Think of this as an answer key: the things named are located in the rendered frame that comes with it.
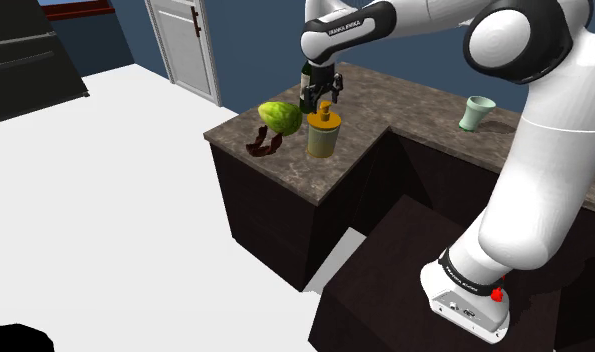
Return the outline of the yellow soap dispenser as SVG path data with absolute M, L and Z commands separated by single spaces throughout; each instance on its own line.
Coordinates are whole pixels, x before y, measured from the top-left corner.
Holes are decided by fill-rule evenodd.
M 331 106 L 331 101 L 323 100 L 315 113 L 307 115 L 307 152 L 315 158 L 327 158 L 334 152 L 341 118 Z

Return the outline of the black refrigerator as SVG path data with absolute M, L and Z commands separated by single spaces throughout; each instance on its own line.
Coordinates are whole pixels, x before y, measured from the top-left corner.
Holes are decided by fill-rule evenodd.
M 37 0 L 0 0 L 0 122 L 87 97 Z

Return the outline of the dark green glass bottle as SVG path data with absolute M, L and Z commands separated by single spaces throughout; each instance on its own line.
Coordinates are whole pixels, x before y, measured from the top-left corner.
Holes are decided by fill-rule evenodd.
M 306 61 L 301 69 L 301 82 L 300 82 L 300 110 L 303 114 L 309 114 L 316 110 L 310 97 L 311 86 L 311 64 Z

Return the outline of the dark brown kitchen counter cabinet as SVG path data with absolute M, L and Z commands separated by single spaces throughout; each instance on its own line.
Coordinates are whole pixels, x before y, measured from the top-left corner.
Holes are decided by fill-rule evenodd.
M 247 152 L 255 109 L 207 131 L 233 238 L 303 290 L 348 229 L 369 234 L 403 196 L 467 228 L 485 207 L 520 116 L 493 110 L 476 132 L 458 122 L 463 97 L 349 63 L 334 106 L 334 153 L 308 154 L 307 133 L 272 155 Z

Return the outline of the red framed window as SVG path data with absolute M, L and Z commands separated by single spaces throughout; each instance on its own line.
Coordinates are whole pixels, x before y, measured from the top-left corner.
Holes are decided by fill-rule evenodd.
M 115 12 L 109 0 L 57 0 L 54 4 L 42 5 L 42 10 L 49 21 L 76 19 Z

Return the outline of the dark brown robot stand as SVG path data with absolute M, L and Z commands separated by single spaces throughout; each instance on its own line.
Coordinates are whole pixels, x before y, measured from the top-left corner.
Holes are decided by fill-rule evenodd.
M 557 254 L 505 278 L 511 325 L 489 344 L 433 313 L 424 264 L 461 226 L 402 197 L 325 285 L 309 335 L 317 352 L 595 352 L 595 212 L 580 210 Z

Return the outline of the green lettuce head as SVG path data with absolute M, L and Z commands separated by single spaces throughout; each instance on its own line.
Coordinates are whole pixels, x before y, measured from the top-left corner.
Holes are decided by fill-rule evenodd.
M 270 129 L 283 136 L 297 132 L 303 121 L 300 107 L 287 102 L 265 102 L 258 107 L 258 113 Z

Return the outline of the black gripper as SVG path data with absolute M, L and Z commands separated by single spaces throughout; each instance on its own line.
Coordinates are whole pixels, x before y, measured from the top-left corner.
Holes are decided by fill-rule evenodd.
M 311 66 L 310 86 L 303 89 L 303 113 L 314 113 L 321 90 L 331 91 L 332 103 L 338 103 L 338 96 L 343 90 L 343 76 L 335 73 L 335 65 L 317 67 Z

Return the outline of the white panel door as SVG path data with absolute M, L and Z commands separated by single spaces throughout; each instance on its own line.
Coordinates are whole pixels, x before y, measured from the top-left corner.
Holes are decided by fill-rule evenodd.
M 144 0 L 171 83 L 221 107 L 204 0 Z

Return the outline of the pale green vase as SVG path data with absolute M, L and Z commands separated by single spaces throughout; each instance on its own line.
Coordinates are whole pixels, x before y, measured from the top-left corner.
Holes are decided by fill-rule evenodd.
M 496 103 L 483 96 L 470 96 L 466 102 L 466 109 L 458 127 L 464 131 L 474 132 L 481 120 L 496 107 Z

